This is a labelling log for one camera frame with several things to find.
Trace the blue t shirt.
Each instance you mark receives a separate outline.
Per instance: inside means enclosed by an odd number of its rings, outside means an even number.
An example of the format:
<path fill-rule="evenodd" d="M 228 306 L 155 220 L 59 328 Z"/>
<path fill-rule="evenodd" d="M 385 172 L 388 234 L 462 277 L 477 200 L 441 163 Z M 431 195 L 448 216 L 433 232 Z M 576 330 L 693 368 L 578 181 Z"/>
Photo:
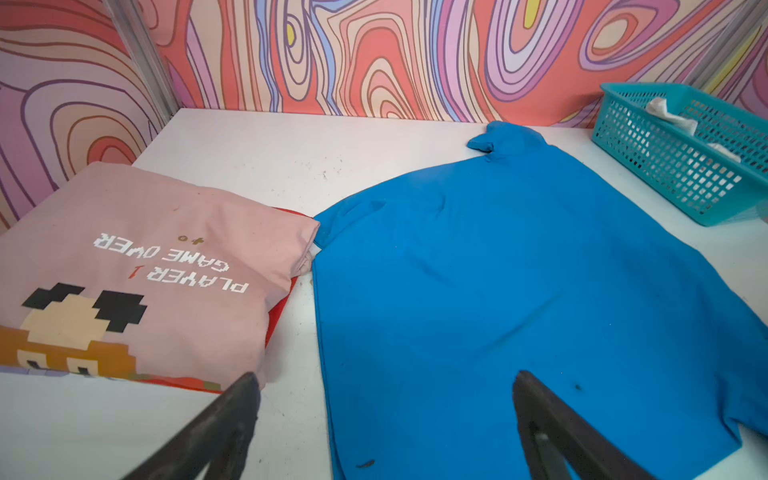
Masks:
<path fill-rule="evenodd" d="M 767 429 L 767 328 L 694 248 L 537 132 L 317 217 L 337 479 L 526 479 L 528 371 L 660 479 Z"/>

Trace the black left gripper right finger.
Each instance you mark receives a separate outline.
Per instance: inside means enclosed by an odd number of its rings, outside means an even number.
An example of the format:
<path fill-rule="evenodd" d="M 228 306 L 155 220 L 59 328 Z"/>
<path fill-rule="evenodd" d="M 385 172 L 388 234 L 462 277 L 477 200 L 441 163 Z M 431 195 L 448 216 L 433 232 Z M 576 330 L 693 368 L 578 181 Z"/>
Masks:
<path fill-rule="evenodd" d="M 533 479 L 651 479 L 535 375 L 521 371 L 512 398 Z"/>

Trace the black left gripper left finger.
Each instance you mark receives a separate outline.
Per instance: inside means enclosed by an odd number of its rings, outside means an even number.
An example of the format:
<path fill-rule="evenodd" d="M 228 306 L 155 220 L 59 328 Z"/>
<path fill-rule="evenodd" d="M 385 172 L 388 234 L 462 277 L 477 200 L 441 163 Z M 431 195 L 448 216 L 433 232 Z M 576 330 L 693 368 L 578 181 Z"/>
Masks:
<path fill-rule="evenodd" d="M 239 479 L 254 435 L 261 393 L 256 375 L 243 374 L 128 479 Z"/>

